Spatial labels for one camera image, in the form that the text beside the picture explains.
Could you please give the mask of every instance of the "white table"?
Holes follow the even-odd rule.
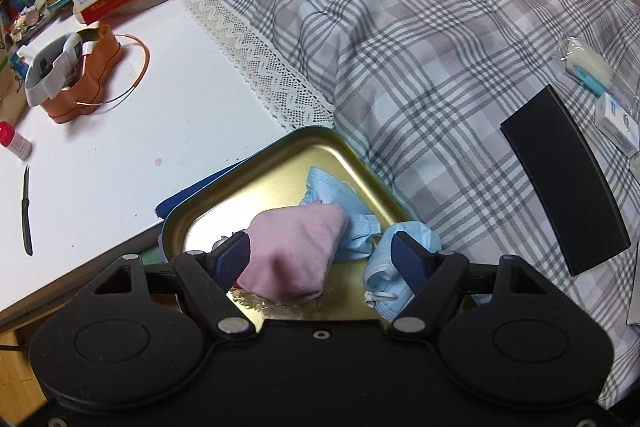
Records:
[[[0,150],[0,330],[117,256],[151,245],[160,201],[285,134],[181,0],[118,22],[111,23],[117,34],[133,34],[150,50],[129,98],[66,124],[31,108],[18,124],[33,142],[33,257],[24,251],[20,219],[26,164]],[[81,27],[73,18],[57,21],[30,46]],[[142,50],[120,41],[127,55],[108,84],[110,97],[142,64]]]

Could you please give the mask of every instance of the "mask ear loop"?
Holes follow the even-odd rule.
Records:
[[[141,41],[139,38],[134,37],[133,35],[129,35],[127,34],[116,34],[117,37],[126,37],[129,39],[132,39],[134,41],[137,42],[137,44],[140,45],[140,47],[142,47],[142,49],[145,52],[145,64],[142,66],[142,71],[140,71],[140,74],[138,75],[138,77],[133,81],[133,84],[131,84],[131,86],[129,86],[129,88],[120,93],[118,96],[116,96],[115,98],[112,98],[111,100],[107,100],[106,102],[99,102],[99,103],[87,103],[87,102],[76,102],[76,104],[78,105],[91,105],[91,106],[97,106],[97,105],[105,105],[107,103],[111,103],[111,102],[116,102],[116,100],[121,99],[122,97],[127,97],[131,94],[131,92],[136,89],[136,87],[138,87],[138,84],[140,83],[140,80],[142,80],[142,77],[145,76],[146,73],[146,68],[148,68],[149,66],[149,48],[146,47],[146,44]]]
[[[391,292],[364,292],[364,299],[369,308],[375,308],[376,302],[395,301],[398,296]]]

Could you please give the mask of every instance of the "bed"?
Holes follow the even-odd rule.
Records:
[[[594,127],[594,96],[562,76],[553,56],[564,36],[582,36],[635,90],[638,7],[630,0],[184,1],[284,127],[334,126],[446,248],[480,263],[519,255],[585,309],[615,349],[600,403],[625,396],[640,376],[639,331],[626,324],[640,185]],[[573,278],[500,133],[500,123],[547,84],[590,144],[632,240],[628,251]]]

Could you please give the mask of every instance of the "black knife handle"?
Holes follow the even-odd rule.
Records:
[[[29,200],[22,200],[22,242],[27,255],[33,255],[31,227],[29,226]]]

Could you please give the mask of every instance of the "plastic bag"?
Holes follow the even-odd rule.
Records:
[[[637,78],[623,78],[579,37],[564,38],[558,45],[556,56],[561,69],[575,82],[597,97],[608,92],[632,118],[637,117],[640,102]]]

